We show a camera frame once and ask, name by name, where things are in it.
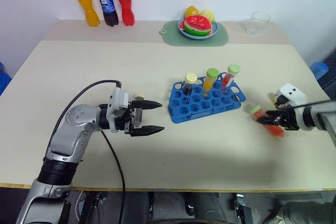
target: toy fruit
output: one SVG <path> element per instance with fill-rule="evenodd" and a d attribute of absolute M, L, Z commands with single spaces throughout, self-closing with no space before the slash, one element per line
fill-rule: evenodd
<path fill-rule="evenodd" d="M 203 10 L 200 15 L 207 17 L 211 23 L 215 22 L 215 14 L 212 10 Z"/>
<path fill-rule="evenodd" d="M 195 6 L 191 5 L 185 11 L 184 18 L 188 18 L 192 15 L 198 15 L 198 14 L 199 14 L 199 10 L 197 10 Z"/>
<path fill-rule="evenodd" d="M 211 34 L 211 22 L 204 16 L 193 15 L 184 19 L 184 30 L 194 36 L 207 36 Z"/>

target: bottle cap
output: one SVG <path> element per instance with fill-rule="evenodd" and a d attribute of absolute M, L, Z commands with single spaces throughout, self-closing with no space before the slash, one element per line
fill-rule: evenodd
<path fill-rule="evenodd" d="M 188 84 L 195 84 L 197 81 L 197 75 L 194 73 L 187 73 L 185 75 L 185 82 Z"/>
<path fill-rule="evenodd" d="M 257 106 L 255 106 L 253 109 L 251 109 L 248 113 L 250 115 L 253 115 L 254 113 L 256 113 L 258 110 L 261 109 L 261 106 L 258 104 Z"/>
<path fill-rule="evenodd" d="M 236 64 L 231 64 L 228 68 L 227 71 L 231 74 L 238 74 L 240 72 L 240 66 L 236 65 Z"/>
<path fill-rule="evenodd" d="M 219 71 L 215 68 L 209 68 L 206 72 L 206 76 L 210 78 L 217 78 L 219 75 Z"/>

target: green placemat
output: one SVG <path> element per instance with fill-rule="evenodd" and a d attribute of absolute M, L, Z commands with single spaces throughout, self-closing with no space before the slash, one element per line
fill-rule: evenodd
<path fill-rule="evenodd" d="M 218 32 L 209 39 L 190 39 L 185 37 L 180 33 L 177 28 L 177 20 L 169 21 L 160 30 L 163 41 L 172 46 L 182 46 L 182 47 L 219 47 L 225 45 L 229 36 L 225 27 L 218 24 Z"/>

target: glass cup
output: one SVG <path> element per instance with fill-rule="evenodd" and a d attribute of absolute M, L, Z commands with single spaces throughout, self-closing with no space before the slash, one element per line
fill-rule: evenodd
<path fill-rule="evenodd" d="M 268 22 L 271 20 L 271 16 L 263 12 L 252 13 L 250 22 L 247 24 L 246 32 L 250 35 L 256 35 L 265 29 Z"/>

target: blue test tube rack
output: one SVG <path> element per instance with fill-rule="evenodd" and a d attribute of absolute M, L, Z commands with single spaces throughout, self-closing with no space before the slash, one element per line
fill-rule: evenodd
<path fill-rule="evenodd" d="M 172 121 L 182 123 L 239 108 L 246 97 L 234 81 L 229 87 L 223 86 L 224 75 L 219 74 L 210 91 L 203 90 L 205 77 L 198 78 L 202 83 L 195 84 L 190 95 L 183 94 L 184 82 L 174 83 L 168 104 Z"/>

